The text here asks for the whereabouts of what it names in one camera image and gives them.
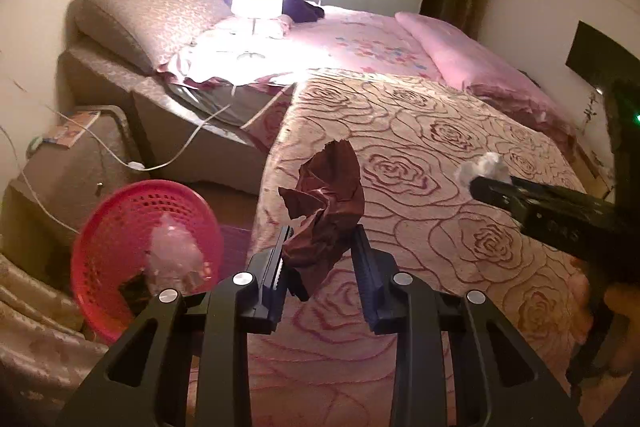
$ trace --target book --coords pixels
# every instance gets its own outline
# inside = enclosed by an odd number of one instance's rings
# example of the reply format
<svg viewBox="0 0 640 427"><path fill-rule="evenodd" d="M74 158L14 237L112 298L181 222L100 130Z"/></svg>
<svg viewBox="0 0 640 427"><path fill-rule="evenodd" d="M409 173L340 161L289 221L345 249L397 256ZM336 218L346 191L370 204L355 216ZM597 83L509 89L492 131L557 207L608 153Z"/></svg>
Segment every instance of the book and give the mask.
<svg viewBox="0 0 640 427"><path fill-rule="evenodd" d="M73 122L67 120L65 123L54 127L42 137L42 141L71 149L86 132L80 126L91 127L100 118L100 111L79 111L70 118Z"/></svg>

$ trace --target plastic bag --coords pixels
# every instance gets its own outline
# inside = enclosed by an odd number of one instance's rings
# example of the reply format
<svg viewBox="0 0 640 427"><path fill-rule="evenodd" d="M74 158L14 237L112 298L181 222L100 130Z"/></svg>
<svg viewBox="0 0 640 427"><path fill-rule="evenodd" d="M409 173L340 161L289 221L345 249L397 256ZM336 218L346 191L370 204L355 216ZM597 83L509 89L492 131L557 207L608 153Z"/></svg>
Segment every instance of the plastic bag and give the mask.
<svg viewBox="0 0 640 427"><path fill-rule="evenodd" d="M456 179L466 188L478 176L511 184L509 166L497 152L488 152L476 162L465 162L456 172Z"/></svg>
<svg viewBox="0 0 640 427"><path fill-rule="evenodd" d="M190 295L208 279L195 238L168 212L162 214L160 224L151 231L145 276L151 295L167 288Z"/></svg>

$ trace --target television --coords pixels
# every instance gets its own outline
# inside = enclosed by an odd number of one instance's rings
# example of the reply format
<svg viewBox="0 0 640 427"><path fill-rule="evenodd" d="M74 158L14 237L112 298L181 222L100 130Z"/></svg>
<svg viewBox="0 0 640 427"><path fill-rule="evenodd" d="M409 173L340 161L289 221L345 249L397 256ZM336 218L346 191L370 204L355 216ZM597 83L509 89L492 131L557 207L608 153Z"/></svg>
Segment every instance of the television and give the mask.
<svg viewBox="0 0 640 427"><path fill-rule="evenodd" d="M599 92L607 90L617 79L631 80L640 86L640 59L582 21L566 64Z"/></svg>

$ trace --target white cable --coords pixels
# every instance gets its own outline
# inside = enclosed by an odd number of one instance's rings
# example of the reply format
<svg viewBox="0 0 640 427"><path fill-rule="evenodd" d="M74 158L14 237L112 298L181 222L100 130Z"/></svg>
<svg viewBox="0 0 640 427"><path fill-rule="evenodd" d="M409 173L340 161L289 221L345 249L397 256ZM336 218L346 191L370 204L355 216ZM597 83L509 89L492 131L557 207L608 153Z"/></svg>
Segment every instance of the white cable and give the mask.
<svg viewBox="0 0 640 427"><path fill-rule="evenodd" d="M173 162L175 162L180 155L182 155L182 153L185 151L185 149L187 149L187 147L191 144L191 142L193 141L193 139L196 137L196 134L199 133L199 131L207 124L209 123L211 120L213 120L215 117L217 117L218 115L220 115L221 113L225 112L229 107L231 107L231 104L228 103L225 105L225 107L223 107L222 109L220 109L219 111L215 112L214 114L212 114L209 118L206 118L205 120L202 121L202 123L196 127L195 131L193 131L193 133L191 133L191 136L189 137L189 139L187 140L187 142L185 142L185 144L182 146L182 148L177 152L177 154L171 158L168 162L163 163L162 165L157 165L156 167L150 167L148 169L140 169L140 168L136 168L133 167L132 165L140 165L137 164L135 162L132 162L132 164L128 164L125 163L123 160L121 160L120 158L118 158L118 156L116 155L116 153L114 153L111 149L109 149L109 147L99 138L97 137L93 131L91 131L91 129L89 129L88 127L85 127L82 124L79 124L78 122L72 120L71 118L69 118L68 116L62 114L60 111L53 109L52 107L50 107L49 105L47 105L47 103L42 102L41 100L37 99L37 97L33 94L31 94L29 91L27 91L26 89L24 89L24 87L22 87L20 84L18 84L18 82L16 82L14 79L10 78L10 80L12 81L12 83L15 84L15 86L20 89L22 92L26 93L27 95L29 95L31 98L33 98L34 100L36 100L36 102L38 102L41 106L46 107L47 109L49 109L51 112L55 113L58 116L61 116L62 118L64 118L65 120L77 125L78 127L81 127L82 129L84 129L85 131L87 131L91 136L93 136L96 140L98 140L98 143L100 145L102 145L107 152L109 152L109 154L111 154L111 156L113 156L119 163L121 163L122 165L124 165L126 168L131 169L132 171L137 171L137 172L151 172L151 171L157 171L158 169L162 169L166 166L171 165ZM232 96L235 95L236 93L236 86L234 86L234 89L232 89Z"/></svg>
<svg viewBox="0 0 640 427"><path fill-rule="evenodd" d="M11 137L9 136L9 133L7 133L7 131L5 130L4 127L2 127L2 125L0 124L0 131L2 131L2 134L4 134L6 136L6 139L9 140L9 145L11 145L11 150L14 153L14 158L15 158L15 164L18 166L18 169L20 169L20 173L22 174L22 177L24 179L24 182L26 183L27 187L29 187L29 191L31 192L31 196L33 196L33 199L36 200L36 203L39 204L40 208L42 209L42 211L47 214L47 216L49 216L51 219L53 219L56 223L58 223L61 227L65 227L67 230L69 230L70 232L73 233L79 233L78 230L76 230L73 227L70 227L69 225L67 225L66 223L63 223L62 221L60 221L56 216L54 216L53 214L51 214L46 208L44 208L44 205L42 204L42 202L40 201L40 198L38 197L38 195L36 194L35 190L33 190L33 187L31 187L31 184L29 182L29 180L27 179L27 175L24 173L24 167L22 167L22 165L20 165L20 160L18 159L18 152L15 150L15 145L14 145L14 141L11 140Z"/></svg>
<svg viewBox="0 0 640 427"><path fill-rule="evenodd" d="M227 105L225 105L225 107L223 107L222 109L220 109L219 111L217 111L216 113L212 114L209 118L206 118L205 120L202 121L202 123L196 127L196 129L193 131L193 133L191 133L191 136L189 137L189 139L187 140L187 142L185 142L185 144L181 147L181 149L176 153L176 155L171 158L168 162L163 163L162 165L158 165L156 167L151 167L148 169L145 168L140 168L141 164L137 163L137 162L131 162L131 163L125 163L123 160L121 160L120 158L118 158L118 156L116 155L116 153L114 153L111 149L109 149L109 147L107 146L106 143L104 143L91 129L89 129L88 127L85 127L84 125L72 120L71 118L69 118L68 116L62 114L60 111L53 109L52 107L50 107L47 103L44 103L42 100L38 99L34 94L31 94L27 89L25 89L24 87L22 87L20 84L18 84L18 82L16 80L14 80L13 78L11 78L9 76L9 79L12 81L12 83L14 83L15 87L17 87L18 89L20 89L23 93L25 93L26 95L30 96L31 98L33 98L36 102L38 102L41 106L49 109L51 112L55 113L56 115L64 118L66 121L69 121L75 125L77 125L78 127L81 127L82 129L84 129L85 131L87 131L91 136L93 136L100 145L102 145L102 147L105 148L105 150L111 154L111 156L113 156L113 158L115 160L117 160L119 163L121 163L121 165L124 165L127 169L131 169L133 171L138 171L138 172L151 172L151 171L156 171L158 169L162 169L164 167L167 167L169 165L171 165L173 162L175 162L180 155L182 155L182 153L185 151L185 149L187 149L187 147L191 144L191 142L193 141L193 139L196 137L196 134L199 133L199 131L207 124L209 123L211 120L213 120L215 117L217 117L219 114L225 112L229 107L231 107L231 103L228 103ZM234 86L231 90L231 97L233 98L236 95L236 86ZM29 191L31 192L31 196L33 196L33 199L36 201L36 203L40 206L40 208L42 209L42 211L47 214L47 216L49 216L53 221L55 221L56 223L58 223L61 227L64 227L65 229L69 230L70 232L73 232L75 234L78 234L78 230L74 229L73 227L70 227L69 225L67 225L66 223L63 223L62 221L60 221L56 216L54 216L53 214L51 214L42 204L42 202L40 201L40 198L38 197L38 195L36 194L35 190L33 190L33 187L31 187L31 184L29 182L29 180L27 179L27 175L24 173L24 168L22 167L22 165L20 164L20 159L18 158L18 152L15 148L14 145L14 141L11 140L11 137L9 136L9 133L7 133L6 129L4 127L2 127L2 125L0 124L0 131L2 132L2 134L4 134L4 136L6 136L6 139L9 140L9 144L11 145L11 149L12 152L14 153L14 158L15 158L15 164L18 166L18 169L20 169L20 173L22 174L22 177L24 179L25 184L27 185L27 187L29 188Z"/></svg>

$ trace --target beige curtain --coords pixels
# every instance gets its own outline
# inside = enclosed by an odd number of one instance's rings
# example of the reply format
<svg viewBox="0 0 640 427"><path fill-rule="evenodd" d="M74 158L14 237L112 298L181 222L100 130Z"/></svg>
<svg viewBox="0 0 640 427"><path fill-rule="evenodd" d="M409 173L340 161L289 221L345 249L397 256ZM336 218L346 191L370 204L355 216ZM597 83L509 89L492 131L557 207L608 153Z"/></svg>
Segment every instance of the beige curtain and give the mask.
<svg viewBox="0 0 640 427"><path fill-rule="evenodd" d="M0 255L0 391L31 422L53 425L106 352L82 323L75 302Z"/></svg>

